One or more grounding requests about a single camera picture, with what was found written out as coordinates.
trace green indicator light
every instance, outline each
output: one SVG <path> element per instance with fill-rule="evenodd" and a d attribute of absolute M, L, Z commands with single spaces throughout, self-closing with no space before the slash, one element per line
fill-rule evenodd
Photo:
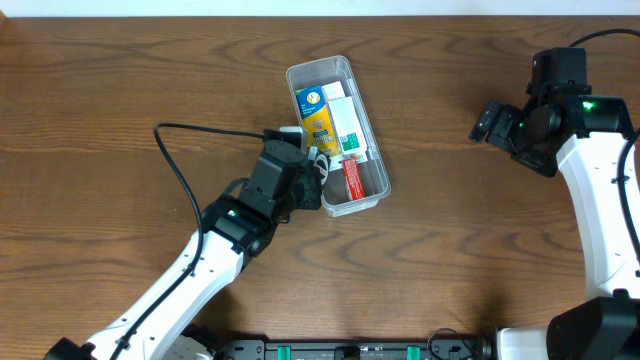
<path fill-rule="evenodd" d="M 593 109 L 594 107 L 596 107 L 596 103 L 592 103 L 589 101 L 583 101 L 582 102 L 582 107 L 586 110 L 586 111 L 591 111 L 591 109 Z"/>

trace white wall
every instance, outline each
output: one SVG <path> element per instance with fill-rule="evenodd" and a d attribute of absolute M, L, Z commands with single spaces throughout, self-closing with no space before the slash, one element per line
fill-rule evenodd
<path fill-rule="evenodd" d="M 25 16 L 638 15 L 640 0 L 0 0 Z"/>

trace plastic bin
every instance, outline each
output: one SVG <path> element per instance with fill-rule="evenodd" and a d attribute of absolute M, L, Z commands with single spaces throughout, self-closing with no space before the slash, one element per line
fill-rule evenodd
<path fill-rule="evenodd" d="M 380 199 L 389 196 L 391 185 L 389 184 L 387 170 L 382 162 L 356 80 L 353 77 L 353 72 L 351 72 L 351 66 L 344 56 L 319 59 L 292 66 L 287 70 L 289 91 L 291 92 L 293 107 L 298 115 L 300 126 L 302 126 L 302 117 L 300 116 L 295 91 L 314 85 L 326 85 L 335 81 L 340 81 L 345 96 L 353 98 L 356 114 L 367 141 L 368 148 L 366 153 L 369 159 L 358 164 L 360 176 L 362 177 L 362 186 L 366 194 L 363 199 L 349 201 L 346 179 L 342 168 L 329 173 L 327 182 L 323 186 L 322 205 L 329 216 L 342 216 L 376 206 Z"/>

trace black wire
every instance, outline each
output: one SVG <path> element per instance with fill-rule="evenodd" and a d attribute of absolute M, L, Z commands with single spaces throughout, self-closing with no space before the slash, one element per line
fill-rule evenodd
<path fill-rule="evenodd" d="M 583 42 L 593 39 L 593 38 L 597 38 L 599 36 L 603 36 L 603 35 L 609 35 L 609 34 L 628 34 L 628 35 L 635 35 L 635 36 L 640 36 L 640 31 L 638 30 L 632 30 L 632 29 L 609 29 L 609 30 L 602 30 L 602 31 L 598 31 L 598 32 L 594 32 L 593 34 L 587 35 L 585 37 L 582 37 L 574 42 L 572 42 L 569 47 L 575 47 L 578 46 L 580 44 L 582 44 Z"/>
<path fill-rule="evenodd" d="M 124 336 L 120 338 L 120 341 L 118 342 L 118 346 L 113 351 L 113 354 L 111 354 L 110 360 L 116 360 L 118 356 L 120 356 L 120 353 L 122 352 L 122 350 L 129 345 L 129 340 L 136 333 L 136 330 L 140 327 L 140 325 L 142 325 L 142 323 L 147 319 L 147 317 L 151 315 L 151 313 L 173 292 L 173 290 L 175 290 L 184 281 L 184 279 L 187 278 L 187 276 L 193 273 L 193 271 L 196 268 L 196 264 L 198 263 L 198 260 L 200 260 L 200 254 L 202 253 L 202 247 L 204 245 L 202 214 L 200 213 L 200 207 L 198 206 L 196 197 L 195 195 L 193 195 L 193 191 L 191 191 L 191 187 L 189 187 L 187 180 L 184 178 L 184 176 L 180 172 L 180 169 L 178 169 L 178 166 L 173 161 L 173 159 L 171 158 L 171 155 L 169 154 L 169 151 L 167 150 L 167 148 L 164 146 L 164 143 L 162 142 L 162 138 L 160 137 L 160 133 L 158 131 L 161 127 L 197 130 L 197 131 L 204 131 L 204 132 L 225 134 L 225 135 L 250 136 L 250 137 L 256 137 L 259 139 L 264 138 L 264 136 L 260 134 L 249 133 L 244 131 L 221 130 L 221 129 L 202 127 L 202 126 L 186 125 L 186 124 L 159 123 L 155 126 L 155 128 L 153 129 L 153 135 L 156 138 L 156 143 L 158 143 L 158 147 L 160 148 L 162 155 L 164 155 L 164 158 L 167 160 L 167 163 L 169 163 L 171 170 L 173 170 L 173 172 L 176 174 L 176 177 L 180 181 L 180 184 L 184 188 L 184 191 L 187 193 L 187 196 L 189 197 L 189 201 L 191 202 L 191 206 L 193 207 L 193 211 L 196 215 L 196 220 L 198 221 L 198 247 L 196 248 L 196 252 L 193 256 L 193 260 L 191 260 L 191 263 L 187 266 L 185 271 L 182 272 L 180 277 L 178 277 L 176 281 L 173 284 L 171 284 L 171 286 L 169 286 L 167 290 L 165 290 L 164 293 L 162 293 L 162 295 L 160 295 L 156 299 L 156 301 L 154 301 L 153 304 L 151 304 L 147 308 L 147 310 L 145 310 L 144 313 L 142 313 L 142 315 L 140 315 L 140 317 L 136 320 L 136 322 L 133 323 L 133 325 L 131 325 L 131 327 L 124 334 Z"/>
<path fill-rule="evenodd" d="M 629 237 L 631 238 L 631 243 L 633 244 L 633 250 L 636 252 L 636 259 L 638 259 L 638 263 L 640 263 L 640 240 L 638 240 L 638 233 L 636 232 L 636 228 L 633 225 L 633 218 L 631 218 L 631 210 L 629 209 L 629 199 L 627 199 L 627 189 L 625 187 L 626 180 L 624 175 L 624 166 L 627 161 L 627 157 L 629 156 L 629 151 L 631 151 L 631 147 L 640 137 L 640 129 L 636 131 L 633 136 L 627 141 L 627 144 L 622 148 L 622 152 L 620 153 L 620 159 L 618 160 L 618 177 L 616 182 L 618 183 L 618 194 L 620 195 L 620 205 L 622 206 L 622 215 L 624 216 L 624 222 L 627 224 L 627 230 L 629 231 Z M 629 181 L 637 181 L 635 177 L 633 179 L 629 179 Z"/>
<path fill-rule="evenodd" d="M 458 334 L 457 331 L 451 329 L 451 328 L 440 328 L 438 330 L 436 330 L 433 334 L 431 334 L 431 336 L 429 336 L 429 340 L 427 340 L 427 350 L 431 353 L 431 355 L 436 358 L 436 360 L 444 360 L 443 358 L 441 358 L 440 356 L 438 356 L 438 354 L 435 353 L 435 351 L 433 351 L 433 349 L 431 348 L 431 340 L 433 339 L 434 336 L 436 336 L 439 332 L 442 331 L 449 331 L 452 332 L 456 337 L 458 337 L 458 340 L 460 340 L 460 342 L 462 343 L 462 345 L 464 345 L 464 347 L 466 347 L 469 352 L 471 353 L 470 357 L 473 357 L 473 347 L 469 346 L 464 339 L 462 338 L 462 336 L 460 334 Z"/>

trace wooden tabletop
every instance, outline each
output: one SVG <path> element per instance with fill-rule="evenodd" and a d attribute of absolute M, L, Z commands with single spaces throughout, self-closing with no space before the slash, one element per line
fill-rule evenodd
<path fill-rule="evenodd" d="M 288 67 L 351 62 L 391 181 L 377 207 L 299 211 L 197 322 L 271 339 L 425 339 L 545 326 L 584 301 L 576 219 L 541 177 L 467 135 L 522 105 L 538 51 L 638 18 L 10 19 L 0 40 L 0 349 L 83 342 L 162 274 L 196 228 L 159 121 L 260 132 L 297 123 Z M 594 93 L 640 118 L 640 43 L 592 40 Z M 201 205 L 259 142 L 165 138 Z"/>

